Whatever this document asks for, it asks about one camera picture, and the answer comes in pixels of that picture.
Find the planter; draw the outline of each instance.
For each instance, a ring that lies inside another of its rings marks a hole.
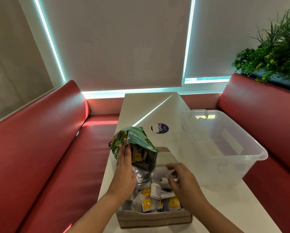
[[[265,73],[264,70],[260,70],[259,72],[251,74],[249,77],[254,78],[254,79],[261,78],[264,73]],[[277,86],[277,87],[281,87],[281,88],[290,90],[290,79],[284,79],[284,78],[278,76],[276,78],[272,78],[267,83],[272,84],[272,85]]]

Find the table surface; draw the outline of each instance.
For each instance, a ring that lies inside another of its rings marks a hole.
[[[190,157],[180,152],[178,142],[181,130],[179,113],[190,109],[178,93],[142,93],[126,94],[121,108],[116,132],[132,125],[142,126],[149,140],[155,146],[166,146],[176,159],[183,164]],[[164,123],[169,131],[157,134],[151,131],[151,125]],[[116,169],[116,160],[110,152],[100,189],[99,199],[106,193]],[[244,183],[234,186],[201,186],[207,200],[245,233],[281,233],[274,221]],[[114,214],[104,232],[208,232],[194,217],[192,224],[166,227],[120,229]]]

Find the green packaging bag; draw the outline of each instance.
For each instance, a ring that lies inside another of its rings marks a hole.
[[[158,150],[148,140],[142,127],[127,127],[117,132],[108,144],[116,159],[119,145],[123,144],[124,138],[127,139],[127,144],[131,145],[132,169],[137,182],[140,184],[151,180]]]

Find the clear plastic storage box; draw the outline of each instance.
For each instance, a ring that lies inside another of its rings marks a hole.
[[[218,110],[180,113],[181,151],[200,185],[238,183],[268,153],[251,135]]]

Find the green plant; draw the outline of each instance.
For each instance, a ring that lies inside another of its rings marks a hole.
[[[247,75],[264,70],[263,77],[258,81],[267,82],[278,76],[290,79],[290,11],[282,19],[277,17],[270,23],[270,29],[257,28],[258,35],[254,39],[260,42],[258,48],[244,49],[232,66],[245,70]]]

